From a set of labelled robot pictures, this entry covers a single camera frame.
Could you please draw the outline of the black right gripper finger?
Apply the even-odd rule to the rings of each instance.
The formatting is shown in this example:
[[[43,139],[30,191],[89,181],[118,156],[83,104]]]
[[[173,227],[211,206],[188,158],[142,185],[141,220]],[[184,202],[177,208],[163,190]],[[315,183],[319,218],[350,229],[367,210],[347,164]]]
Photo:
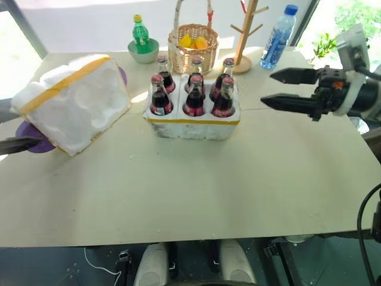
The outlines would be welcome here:
[[[321,119],[318,101],[313,98],[280,93],[261,97],[260,101],[274,110],[306,114],[313,121]]]
[[[272,73],[270,77],[284,84],[313,85],[318,80],[319,74],[320,71],[315,69],[289,67]]]

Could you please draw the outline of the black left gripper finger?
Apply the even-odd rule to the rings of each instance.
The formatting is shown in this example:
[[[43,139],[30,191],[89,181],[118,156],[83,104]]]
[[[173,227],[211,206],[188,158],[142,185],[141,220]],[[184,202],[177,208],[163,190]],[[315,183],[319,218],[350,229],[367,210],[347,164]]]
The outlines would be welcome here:
[[[19,136],[0,141],[0,155],[14,154],[27,151],[43,142],[44,138]]]
[[[14,114],[10,112],[11,101],[1,101],[0,103],[0,121],[8,122],[14,118]]]

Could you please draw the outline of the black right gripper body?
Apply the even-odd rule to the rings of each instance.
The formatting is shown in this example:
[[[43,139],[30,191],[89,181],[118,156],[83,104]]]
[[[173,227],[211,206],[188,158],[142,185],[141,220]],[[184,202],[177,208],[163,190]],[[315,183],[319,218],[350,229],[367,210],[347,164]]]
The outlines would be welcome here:
[[[350,82],[347,81],[346,72],[342,69],[333,69],[330,66],[315,71],[317,87],[311,96],[316,101],[312,116],[322,116],[333,113],[343,116],[349,111],[345,99],[349,91]]]

